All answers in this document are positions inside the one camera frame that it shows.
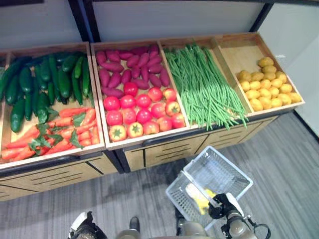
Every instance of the orange carrot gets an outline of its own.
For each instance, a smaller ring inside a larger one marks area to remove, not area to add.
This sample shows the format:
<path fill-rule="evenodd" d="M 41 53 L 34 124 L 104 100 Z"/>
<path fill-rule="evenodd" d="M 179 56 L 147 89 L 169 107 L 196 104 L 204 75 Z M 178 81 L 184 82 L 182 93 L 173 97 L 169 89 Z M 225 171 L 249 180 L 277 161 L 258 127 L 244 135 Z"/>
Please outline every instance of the orange carrot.
<path fill-rule="evenodd" d="M 36 136 L 28 137 L 28 138 L 23 138 L 19 139 L 15 142 L 8 143 L 6 145 L 6 148 L 21 148 L 21 147 L 26 147 L 28 143 L 31 143 L 33 139 L 35 139 Z"/>
<path fill-rule="evenodd" d="M 2 159 L 8 160 L 17 157 L 24 148 L 9 148 L 1 151 Z"/>
<path fill-rule="evenodd" d="M 47 140 L 47 142 L 52 146 L 53 143 L 54 143 L 55 139 L 53 138 L 49 138 Z M 42 147 L 41 150 L 40 150 L 40 154 L 39 155 L 44 155 L 47 151 L 49 151 L 50 148 L 49 147 Z"/>
<path fill-rule="evenodd" d="M 78 115 L 80 113 L 87 112 L 89 109 L 91 108 L 90 107 L 68 108 L 68 109 L 61 110 L 59 112 L 59 115 L 61 118 L 65 118 L 65 117 L 70 117 L 70 116 Z"/>
<path fill-rule="evenodd" d="M 82 140 L 79 142 L 79 144 L 84 147 L 92 145 L 92 139 L 88 138 L 88 139 Z"/>
<path fill-rule="evenodd" d="M 61 130 L 61 132 L 59 134 L 65 139 L 70 139 L 74 129 L 75 129 L 75 127 L 66 128 L 66 129 Z"/>
<path fill-rule="evenodd" d="M 90 128 L 96 126 L 96 120 L 94 120 L 93 122 L 89 123 L 89 124 L 86 124 L 86 125 L 82 125 L 82 126 L 79 126 L 79 127 L 76 127 L 76 134 L 81 134 L 87 130 L 89 130 Z"/>
<path fill-rule="evenodd" d="M 98 128 L 96 126 L 93 127 L 92 129 L 92 144 L 98 144 L 100 143 L 100 138 L 99 138 L 99 132 Z"/>
<path fill-rule="evenodd" d="M 89 124 L 91 123 L 93 120 L 95 120 L 95 109 L 94 108 L 91 108 L 89 109 L 86 114 L 85 114 L 85 117 L 81 123 L 81 125 L 86 125 L 86 124 Z"/>
<path fill-rule="evenodd" d="M 66 139 L 63 139 L 61 142 L 58 142 L 55 146 L 50 148 L 44 155 L 66 151 L 70 149 L 71 146 L 72 145 Z"/>
<path fill-rule="evenodd" d="M 23 148 L 23 150 L 18 154 L 17 157 L 12 159 L 12 162 L 24 160 L 26 158 L 30 158 L 31 156 L 34 156 L 35 152 L 32 151 L 29 146 L 26 146 Z"/>
<path fill-rule="evenodd" d="M 50 126 L 50 128 L 53 128 L 55 126 L 57 127 L 71 126 L 73 125 L 73 118 L 65 117 L 65 118 L 56 119 L 56 120 L 48 122 L 48 125 Z"/>
<path fill-rule="evenodd" d="M 34 135 L 36 135 L 36 137 L 38 137 L 39 134 L 40 134 L 39 130 L 34 125 L 27 132 L 25 132 L 24 135 L 22 135 L 18 140 L 23 139 L 23 138 L 29 138 L 29 137 L 34 136 Z"/>
<path fill-rule="evenodd" d="M 91 133 L 89 131 L 85 131 L 85 132 L 83 132 L 83 133 L 78 135 L 78 140 L 82 141 L 82 140 L 85 140 L 85 139 L 89 139 L 91 137 L 92 137 Z"/>
<path fill-rule="evenodd" d="M 51 131 L 49 129 L 45 130 L 46 134 L 51 134 Z"/>

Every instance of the red tomato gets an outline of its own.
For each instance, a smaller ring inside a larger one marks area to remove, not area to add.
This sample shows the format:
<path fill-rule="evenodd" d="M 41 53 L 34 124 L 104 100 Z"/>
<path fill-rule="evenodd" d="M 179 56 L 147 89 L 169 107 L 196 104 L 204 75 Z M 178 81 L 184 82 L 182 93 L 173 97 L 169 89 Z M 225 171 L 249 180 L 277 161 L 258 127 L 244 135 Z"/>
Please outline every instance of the red tomato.
<path fill-rule="evenodd" d="M 138 123 L 134 122 L 129 125 L 128 127 L 128 135 L 130 138 L 136 138 L 143 135 L 143 126 Z"/>
<path fill-rule="evenodd" d="M 157 120 L 157 123 L 159 124 L 159 129 L 161 132 L 171 130 L 171 128 L 172 128 L 172 121 L 167 116 L 159 118 Z"/>
<path fill-rule="evenodd" d="M 140 94 L 136 98 L 136 104 L 141 108 L 148 108 L 152 103 L 150 97 L 147 94 Z"/>
<path fill-rule="evenodd" d="M 125 128 L 122 125 L 112 126 L 109 131 L 109 136 L 113 142 L 124 140 L 127 137 Z"/>
<path fill-rule="evenodd" d="M 134 99 L 134 97 L 131 96 L 131 95 L 123 96 L 123 97 L 120 99 L 120 102 L 121 102 L 121 107 L 122 107 L 123 109 L 126 109 L 126 108 L 134 108 L 135 105 L 136 105 L 135 99 Z"/>
<path fill-rule="evenodd" d="M 184 116 L 181 113 L 178 114 L 174 114 L 171 117 L 171 121 L 173 123 L 173 127 L 174 128 L 182 128 L 185 127 L 185 120 L 184 120 Z"/>
<path fill-rule="evenodd" d="M 151 112 L 153 117 L 160 118 L 165 116 L 165 104 L 164 103 L 156 103 L 152 106 Z"/>
<path fill-rule="evenodd" d="M 180 112 L 179 104 L 176 101 L 166 103 L 165 112 L 168 116 L 173 116 Z"/>
<path fill-rule="evenodd" d="M 125 95 L 131 95 L 133 97 L 136 96 L 139 90 L 138 86 L 134 82 L 126 82 L 123 89 Z"/>
<path fill-rule="evenodd" d="M 157 102 L 162 99 L 163 93 L 161 92 L 160 88 L 152 87 L 149 89 L 148 96 L 153 102 Z"/>
<path fill-rule="evenodd" d="M 118 110 L 120 108 L 120 101 L 115 96 L 108 96 L 103 100 L 103 106 L 106 111 Z"/>
<path fill-rule="evenodd" d="M 119 111 L 108 111 L 106 113 L 106 122 L 109 126 L 122 124 L 122 114 Z"/>
<path fill-rule="evenodd" d="M 176 100 L 176 91 L 172 88 L 166 88 L 163 91 L 164 98 L 166 102 L 171 102 Z"/>
<path fill-rule="evenodd" d="M 146 123 L 152 119 L 152 114 L 147 109 L 141 109 L 137 114 L 137 120 L 140 123 Z"/>
<path fill-rule="evenodd" d="M 150 122 L 146 122 L 143 125 L 143 131 L 144 131 L 144 134 L 154 134 L 160 131 L 160 127 L 158 123 L 150 121 Z"/>
<path fill-rule="evenodd" d="M 136 113 L 135 110 L 128 108 L 122 110 L 123 123 L 131 124 L 136 121 Z"/>

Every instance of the gray carpet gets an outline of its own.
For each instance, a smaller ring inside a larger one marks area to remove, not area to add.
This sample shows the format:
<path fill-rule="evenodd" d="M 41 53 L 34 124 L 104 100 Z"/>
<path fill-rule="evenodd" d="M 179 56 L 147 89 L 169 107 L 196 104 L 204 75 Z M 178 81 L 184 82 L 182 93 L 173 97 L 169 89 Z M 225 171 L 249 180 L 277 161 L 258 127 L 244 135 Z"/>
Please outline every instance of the gray carpet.
<path fill-rule="evenodd" d="M 270 226 L 272 238 L 318 238 L 319 144 L 293 114 L 220 152 L 254 181 L 240 204 Z M 82 211 L 92 211 L 110 239 L 133 216 L 141 220 L 144 239 L 175 235 L 175 211 L 164 191 L 184 165 L 179 160 L 1 203 L 1 238 L 67 238 Z M 222 238 L 218 227 L 211 233 Z"/>

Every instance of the yellow potato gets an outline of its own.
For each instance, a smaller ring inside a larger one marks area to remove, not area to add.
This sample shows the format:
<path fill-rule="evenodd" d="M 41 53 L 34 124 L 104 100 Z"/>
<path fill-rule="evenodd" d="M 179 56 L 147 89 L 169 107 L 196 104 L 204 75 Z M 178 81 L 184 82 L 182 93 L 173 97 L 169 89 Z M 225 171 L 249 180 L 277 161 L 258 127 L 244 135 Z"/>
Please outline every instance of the yellow potato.
<path fill-rule="evenodd" d="M 271 99 L 271 108 L 280 107 L 283 105 L 283 102 L 279 98 L 273 98 Z"/>
<path fill-rule="evenodd" d="M 251 100 L 251 99 L 257 99 L 257 98 L 260 97 L 260 93 L 259 93 L 258 91 L 256 91 L 256 90 L 249 90 L 249 91 L 247 91 L 245 94 L 246 94 L 246 96 L 247 96 L 247 98 L 248 98 L 249 100 Z"/>
<path fill-rule="evenodd" d="M 241 72 L 239 72 L 237 77 L 240 81 L 251 81 L 251 75 L 246 70 L 242 70 Z"/>
<path fill-rule="evenodd" d="M 262 111 L 263 105 L 258 99 L 251 99 L 250 101 L 251 107 L 254 109 L 254 111 Z"/>
<path fill-rule="evenodd" d="M 293 87 L 289 84 L 283 84 L 280 86 L 279 91 L 280 93 L 287 94 L 293 90 Z"/>
<path fill-rule="evenodd" d="M 279 94 L 278 99 L 281 99 L 281 101 L 283 102 L 283 106 L 291 104 L 291 99 L 287 94 Z"/>
<path fill-rule="evenodd" d="M 261 73 L 259 71 L 255 71 L 251 73 L 251 80 L 252 81 L 260 81 L 264 78 L 264 73 Z"/>
<path fill-rule="evenodd" d="M 260 87 L 261 88 L 265 88 L 265 89 L 269 89 L 271 87 L 271 82 L 270 80 L 262 80 L 260 82 Z"/>
<path fill-rule="evenodd" d="M 240 83 L 241 87 L 243 88 L 244 92 L 249 91 L 250 90 L 250 84 L 248 81 L 242 81 Z"/>
<path fill-rule="evenodd" d="M 276 79 L 274 79 L 274 80 L 271 81 L 271 85 L 272 85 L 273 87 L 276 87 L 276 88 L 279 89 L 279 88 L 283 85 L 283 81 L 280 80 L 280 79 L 278 79 L 278 78 L 276 78 Z"/>
<path fill-rule="evenodd" d="M 263 106 L 264 110 L 268 110 L 271 108 L 271 100 L 266 97 L 259 97 L 258 100 Z"/>
<path fill-rule="evenodd" d="M 260 67 L 272 66 L 273 64 L 274 64 L 274 61 L 268 56 L 261 58 L 258 62 L 258 65 Z"/>
<path fill-rule="evenodd" d="M 301 96 L 296 92 L 288 93 L 288 96 L 291 99 L 291 103 L 297 103 L 301 101 Z"/>
<path fill-rule="evenodd" d="M 261 88 L 259 90 L 259 93 L 260 93 L 260 97 L 265 97 L 267 99 L 271 99 L 271 93 L 269 90 L 265 89 L 265 88 Z"/>
<path fill-rule="evenodd" d="M 287 81 L 287 76 L 284 72 L 281 72 L 281 71 L 277 71 L 276 72 L 276 78 L 279 78 L 283 81 L 283 83 L 286 83 Z"/>
<path fill-rule="evenodd" d="M 277 98 L 277 96 L 279 95 L 278 88 L 273 86 L 269 89 L 269 92 L 271 93 L 271 98 Z"/>
<path fill-rule="evenodd" d="M 264 74 L 264 79 L 268 79 L 268 80 L 273 80 L 276 78 L 276 75 L 275 73 L 270 73 L 270 72 L 267 72 Z"/>
<path fill-rule="evenodd" d="M 264 73 L 275 73 L 277 71 L 277 68 L 274 66 L 265 66 L 261 69 Z"/>
<path fill-rule="evenodd" d="M 260 82 L 259 82 L 259 81 L 251 81 L 251 82 L 250 82 L 250 89 L 251 89 L 251 90 L 258 90 L 258 89 L 260 89 Z"/>

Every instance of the cucumber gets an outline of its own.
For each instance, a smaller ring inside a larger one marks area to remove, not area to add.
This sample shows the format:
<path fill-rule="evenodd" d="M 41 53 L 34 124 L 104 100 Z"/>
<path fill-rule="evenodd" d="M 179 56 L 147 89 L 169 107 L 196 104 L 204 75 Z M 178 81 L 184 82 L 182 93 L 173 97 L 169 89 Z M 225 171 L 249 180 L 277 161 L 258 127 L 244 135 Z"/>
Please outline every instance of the cucumber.
<path fill-rule="evenodd" d="M 31 93 L 33 89 L 33 80 L 30 68 L 23 67 L 19 75 L 19 83 L 21 89 L 25 93 Z"/>
<path fill-rule="evenodd" d="M 58 80 L 61 96 L 68 98 L 71 92 L 71 82 L 68 74 L 64 72 L 62 68 L 58 71 Z"/>
<path fill-rule="evenodd" d="M 8 89 L 5 92 L 5 102 L 12 106 L 16 102 L 16 97 L 19 92 L 19 77 L 15 75 L 9 83 Z"/>
<path fill-rule="evenodd" d="M 56 68 L 56 61 L 53 54 L 49 55 L 49 66 L 54 87 L 58 88 L 58 69 Z"/>
<path fill-rule="evenodd" d="M 10 80 L 12 77 L 19 73 L 21 67 L 25 62 L 28 62 L 31 59 L 31 57 L 22 57 L 18 60 L 16 60 L 14 63 L 12 63 L 6 71 L 3 73 L 1 81 L 0 81 L 0 101 L 2 100 L 5 90 L 7 86 L 9 85 Z"/>
<path fill-rule="evenodd" d="M 39 86 L 35 77 L 33 77 L 33 93 L 32 93 L 32 111 L 35 116 L 38 115 L 38 99 L 39 99 Z"/>
<path fill-rule="evenodd" d="M 75 64 L 74 73 L 75 73 L 75 78 L 76 79 L 79 79 L 80 76 L 81 76 L 83 60 L 84 60 L 84 56 L 80 56 L 78 61 Z"/>
<path fill-rule="evenodd" d="M 71 80 L 74 96 L 79 104 L 83 105 L 82 93 L 80 89 L 80 79 L 75 78 L 75 69 L 72 71 Z"/>
<path fill-rule="evenodd" d="M 82 91 L 85 97 L 88 97 L 90 92 L 90 73 L 89 73 L 89 63 L 88 58 L 83 59 L 82 63 Z"/>
<path fill-rule="evenodd" d="M 31 120 L 32 116 L 32 94 L 25 95 L 24 115 L 27 121 Z"/>
<path fill-rule="evenodd" d="M 32 66 L 35 66 L 37 64 L 40 64 L 42 61 L 43 61 L 43 58 L 45 56 L 39 56 L 39 57 L 35 57 L 35 58 L 32 58 L 29 62 L 27 62 L 25 65 L 27 67 L 32 67 Z"/>
<path fill-rule="evenodd" d="M 51 72 L 50 72 L 50 66 L 49 66 L 49 58 L 45 57 L 41 63 L 41 78 L 48 82 L 51 79 Z"/>
<path fill-rule="evenodd" d="M 68 98 L 61 97 L 61 102 L 62 102 L 62 104 L 67 105 L 68 104 Z"/>
<path fill-rule="evenodd" d="M 60 52 L 56 52 L 54 53 L 54 57 L 56 59 L 57 62 L 61 63 L 65 60 L 65 58 L 67 58 L 71 53 L 67 52 L 67 51 L 60 51 Z"/>
<path fill-rule="evenodd" d="M 22 121 L 24 118 L 25 99 L 19 99 L 12 108 L 10 115 L 11 130 L 18 133 L 21 130 Z"/>
<path fill-rule="evenodd" d="M 18 87 L 18 93 L 16 95 L 16 101 L 20 100 L 21 98 L 24 98 L 24 92 L 22 91 L 21 87 Z"/>
<path fill-rule="evenodd" d="M 43 91 L 48 89 L 48 84 L 41 77 L 41 66 L 36 65 L 34 67 L 36 81 L 38 82 L 39 88 Z"/>
<path fill-rule="evenodd" d="M 62 70 L 64 72 L 70 72 L 75 66 L 79 56 L 79 53 L 73 53 L 72 55 L 69 55 L 67 58 L 65 58 L 62 64 Z"/>
<path fill-rule="evenodd" d="M 19 57 L 15 57 L 14 60 L 11 62 L 11 64 L 15 62 L 22 62 L 22 64 L 26 64 L 31 60 L 32 60 L 31 56 L 19 56 Z"/>
<path fill-rule="evenodd" d="M 56 97 L 56 100 L 58 102 L 61 102 L 61 94 L 60 94 L 60 92 L 59 92 L 59 90 L 57 88 L 54 88 L 54 95 Z"/>
<path fill-rule="evenodd" d="M 48 96 L 49 96 L 50 105 L 53 105 L 55 96 L 54 96 L 54 85 L 52 82 L 49 82 L 48 84 Z"/>
<path fill-rule="evenodd" d="M 48 120 L 48 110 L 50 106 L 49 97 L 45 92 L 41 92 L 39 95 L 37 111 L 39 123 L 45 123 Z"/>

